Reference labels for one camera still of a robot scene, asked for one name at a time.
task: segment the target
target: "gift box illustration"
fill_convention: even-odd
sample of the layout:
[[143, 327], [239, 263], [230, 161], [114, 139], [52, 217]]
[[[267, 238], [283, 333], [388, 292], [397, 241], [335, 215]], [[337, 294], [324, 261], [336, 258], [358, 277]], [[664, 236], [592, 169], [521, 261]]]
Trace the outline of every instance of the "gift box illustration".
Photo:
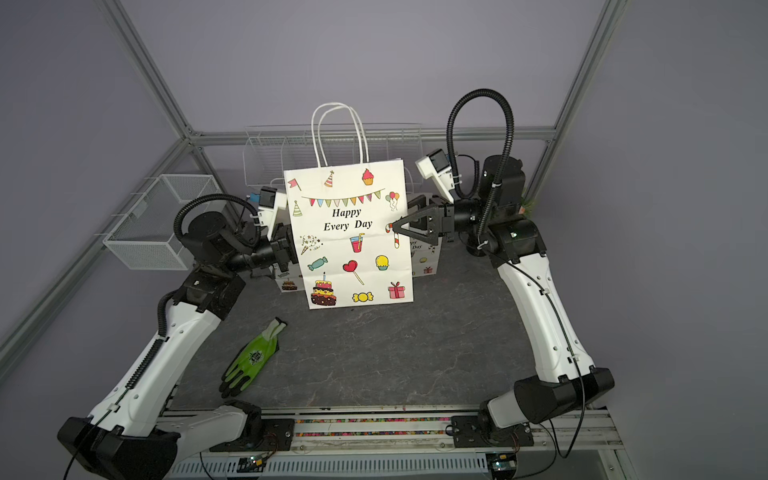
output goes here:
[[405, 286], [401, 286], [400, 282], [390, 282], [392, 286], [389, 288], [389, 298], [405, 298], [406, 296], [406, 288]]

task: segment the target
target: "lollipop illustration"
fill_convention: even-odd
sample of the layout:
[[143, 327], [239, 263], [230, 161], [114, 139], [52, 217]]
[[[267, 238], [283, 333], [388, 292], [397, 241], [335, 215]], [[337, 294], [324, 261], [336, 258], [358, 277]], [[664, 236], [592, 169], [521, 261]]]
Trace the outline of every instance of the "lollipop illustration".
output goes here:
[[389, 208], [392, 209], [392, 211], [395, 211], [397, 208], [397, 200], [400, 198], [400, 194], [396, 194], [395, 192], [389, 192]]
[[360, 284], [361, 285], [365, 285], [362, 282], [362, 279], [360, 278], [360, 275], [358, 275], [357, 272], [355, 271], [357, 269], [357, 262], [355, 260], [350, 260], [348, 263], [344, 263], [342, 265], [342, 268], [344, 269], [345, 272], [354, 273], [355, 276], [357, 277], [357, 280], [360, 282]]

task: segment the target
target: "work glove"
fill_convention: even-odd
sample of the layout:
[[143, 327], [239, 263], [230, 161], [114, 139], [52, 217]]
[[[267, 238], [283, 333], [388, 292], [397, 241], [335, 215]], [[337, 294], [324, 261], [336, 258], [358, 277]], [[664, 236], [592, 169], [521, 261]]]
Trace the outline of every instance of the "work glove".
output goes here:
[[285, 326], [284, 321], [275, 318], [258, 337], [240, 349], [235, 360], [221, 376], [221, 398], [238, 396], [250, 385], [266, 361], [278, 350], [277, 334]]

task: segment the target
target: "wire mesh basket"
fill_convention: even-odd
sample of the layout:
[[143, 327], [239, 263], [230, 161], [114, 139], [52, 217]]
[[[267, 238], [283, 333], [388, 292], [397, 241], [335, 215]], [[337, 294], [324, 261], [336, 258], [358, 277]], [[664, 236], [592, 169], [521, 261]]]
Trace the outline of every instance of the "wire mesh basket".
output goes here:
[[[194, 258], [174, 236], [174, 218], [195, 198], [220, 193], [211, 175], [160, 175], [107, 234], [104, 245], [131, 270], [189, 270]], [[194, 208], [182, 230], [205, 211], [221, 212], [225, 203], [216, 200]]]
[[[283, 171], [317, 166], [312, 132], [288, 131], [286, 125], [247, 127], [248, 140], [243, 147], [243, 175], [248, 187], [279, 187]], [[328, 165], [348, 165], [360, 161], [357, 135], [350, 124], [327, 125], [322, 130], [323, 149]], [[424, 156], [422, 132], [417, 124], [366, 125], [371, 161], [402, 158], [406, 166], [406, 193], [422, 186], [414, 182], [409, 166]]]

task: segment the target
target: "gray tabletop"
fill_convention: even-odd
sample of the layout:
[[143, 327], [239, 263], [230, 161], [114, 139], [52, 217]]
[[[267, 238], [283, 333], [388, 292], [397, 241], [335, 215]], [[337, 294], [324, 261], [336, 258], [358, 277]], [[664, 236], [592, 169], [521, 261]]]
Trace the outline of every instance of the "gray tabletop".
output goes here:
[[172, 409], [222, 405], [221, 374], [278, 316], [280, 350], [237, 398], [273, 407], [475, 405], [535, 374], [520, 314], [488, 258], [444, 243], [414, 302], [310, 311], [303, 292], [247, 279], [232, 312], [195, 353]]

